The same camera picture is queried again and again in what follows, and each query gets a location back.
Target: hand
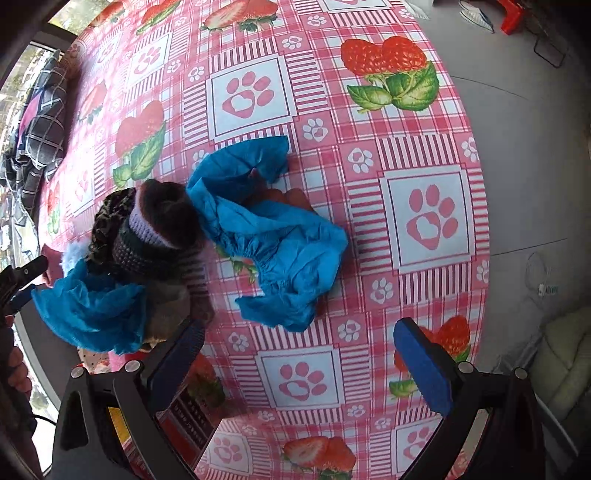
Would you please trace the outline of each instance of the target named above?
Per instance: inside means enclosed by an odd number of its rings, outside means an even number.
[[[14,323],[14,317],[12,315],[7,316],[6,323],[8,328],[11,328]],[[10,355],[8,356],[8,366],[14,368],[14,371],[10,377],[8,377],[8,385],[16,388],[19,392],[23,392],[27,398],[31,398],[33,384],[28,377],[29,370],[23,363],[23,358],[24,356],[21,349],[17,346],[10,352]]]

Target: paw print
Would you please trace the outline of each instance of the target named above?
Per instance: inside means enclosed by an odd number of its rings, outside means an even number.
[[[205,462],[199,462],[195,467],[195,474],[198,478],[204,478],[207,473],[207,464]]]
[[[189,82],[196,82],[203,76],[204,67],[193,67],[189,72]]]
[[[121,100],[118,98],[113,100],[109,104],[109,112],[111,112],[111,113],[118,112],[120,108],[121,108]]]
[[[160,58],[160,47],[150,47],[148,51],[143,52],[139,56],[138,65],[134,70],[134,73],[141,75],[143,72],[148,70],[149,66],[154,64]]]
[[[201,161],[209,155],[208,152],[205,150],[199,150],[193,154],[193,169],[197,167],[201,163]]]
[[[111,57],[113,50],[115,48],[115,44],[110,43],[108,44],[103,50],[101,50],[99,54],[99,58],[97,59],[96,63],[103,63],[106,59]]]
[[[402,18],[414,18],[413,14],[409,12],[406,8],[399,10],[398,15],[400,15]]]
[[[283,48],[295,50],[301,47],[301,38],[296,37],[295,35],[291,35],[289,38],[284,38],[281,44],[283,45]]]
[[[247,435],[256,435],[256,428],[254,428],[252,425],[243,425],[242,431]]]
[[[105,136],[106,136],[106,131],[105,131],[105,129],[104,129],[104,128],[99,128],[99,129],[96,131],[95,140],[96,140],[97,142],[102,142],[102,141],[105,139]]]
[[[373,292],[369,298],[380,305],[383,305],[386,300],[394,297],[394,286],[385,277],[382,277],[380,280],[374,280],[371,287]]]
[[[279,390],[288,397],[306,401],[310,396],[317,397],[326,392],[327,387],[322,383],[324,373],[320,370],[310,372],[306,362],[300,362],[295,366],[283,365],[279,370],[280,375],[286,380],[279,385]]]
[[[214,438],[213,443],[216,445],[213,451],[220,457],[222,462],[232,463],[242,460],[242,454],[239,453],[240,447],[232,444],[229,439],[224,438],[220,440],[219,438]]]
[[[257,415],[259,420],[262,421],[273,421],[275,420],[275,416],[270,412],[270,411],[266,411],[266,410],[262,410],[258,413]]]
[[[265,106],[273,100],[275,92],[268,88],[270,84],[269,77],[257,79],[254,72],[246,72],[240,80],[233,78],[226,85],[231,97],[224,101],[222,110],[239,118],[250,118],[257,106]]]
[[[319,27],[326,23],[326,19],[320,15],[311,15],[308,17],[308,25],[311,27]]]
[[[405,457],[414,460],[418,454],[421,453],[421,450],[427,444],[430,436],[431,429],[429,427],[423,427],[418,431],[418,434],[416,430],[409,433],[407,437],[407,442],[409,445],[402,451],[402,454]]]
[[[78,45],[78,43],[73,43],[69,50],[70,57],[76,59],[78,58],[78,55],[81,55],[81,53],[82,48],[80,47],[80,45]]]
[[[420,213],[424,203],[433,209],[437,207],[437,210]],[[441,236],[451,238],[457,232],[458,223],[452,217],[456,204],[450,197],[440,200],[437,185],[429,185],[424,195],[421,190],[414,189],[408,198],[408,205],[413,212],[420,214],[408,221],[407,232],[425,248],[436,250]]]
[[[304,125],[301,129],[304,131],[304,138],[306,140],[316,140],[322,142],[324,138],[329,134],[326,127],[323,127],[324,122],[321,118],[310,118],[308,124]]]
[[[248,348],[249,345],[248,338],[246,338],[246,335],[238,335],[236,332],[233,332],[228,337],[228,342],[232,344],[232,348],[235,352],[243,352]]]
[[[369,150],[361,150],[359,147],[354,148],[347,160],[353,164],[353,171],[355,173],[368,173],[369,168],[374,166],[372,160],[373,154]]]
[[[486,260],[476,267],[476,278],[483,283],[488,283],[488,262]]]
[[[181,66],[181,61],[179,59],[173,60],[166,68],[166,71],[167,71],[167,73],[174,73],[180,68],[180,66]]]
[[[344,340],[345,342],[350,342],[352,340],[359,340],[359,331],[361,330],[361,325],[358,324],[355,320],[347,320],[345,323],[339,325],[337,331],[339,332],[339,338]]]
[[[466,158],[469,158],[470,161],[473,161],[473,162],[478,161],[478,152],[476,151],[474,137],[470,137],[470,138],[468,138],[468,140],[464,140],[462,142],[462,149],[464,151],[464,156]]]
[[[354,417],[354,418],[358,419],[359,417],[362,417],[363,415],[365,415],[365,408],[363,407],[363,405],[353,405],[351,408],[347,409],[347,416],[348,417]]]
[[[391,422],[390,419],[383,418],[383,419],[376,420],[374,425],[378,430],[383,430],[383,429],[390,428],[390,422]]]
[[[84,195],[88,190],[88,187],[88,170],[85,170],[85,172],[78,178],[78,185],[76,185],[76,188],[74,190],[74,195],[76,195],[76,198],[79,202],[81,202],[84,198]]]

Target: table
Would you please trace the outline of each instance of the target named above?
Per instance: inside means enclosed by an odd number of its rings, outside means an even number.
[[[42,195],[41,245],[87,235],[117,188],[184,183],[218,148],[286,135],[289,172],[274,186],[301,188],[350,248],[301,334],[241,319],[234,299],[259,292],[248,265],[213,245],[188,257],[191,292],[213,308],[202,351],[234,412],[196,472],[300,478],[284,443],[338,436],[356,456],[354,478],[398,477],[439,417],[394,363],[394,323],[409,316],[452,350],[461,343],[457,358],[478,352],[489,227],[466,112],[395,0],[236,0],[219,12],[228,3],[125,0],[73,43],[63,61],[76,117]],[[386,41],[395,36],[425,56]],[[393,74],[405,62],[415,70]],[[455,316],[467,325],[448,331]]]

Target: cushion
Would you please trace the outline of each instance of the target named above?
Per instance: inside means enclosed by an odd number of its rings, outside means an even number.
[[[564,419],[591,380],[591,307],[546,326],[530,380],[556,418]]]
[[[58,66],[59,54],[56,51],[38,75],[18,130],[20,154],[36,169],[45,169],[47,180],[64,158],[66,72]]]

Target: leopard print fabric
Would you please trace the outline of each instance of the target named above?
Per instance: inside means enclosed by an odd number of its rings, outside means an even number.
[[[97,266],[113,264],[113,245],[119,227],[131,214],[135,204],[135,188],[120,190],[107,195],[103,205],[95,215],[95,224],[90,237],[88,261]]]

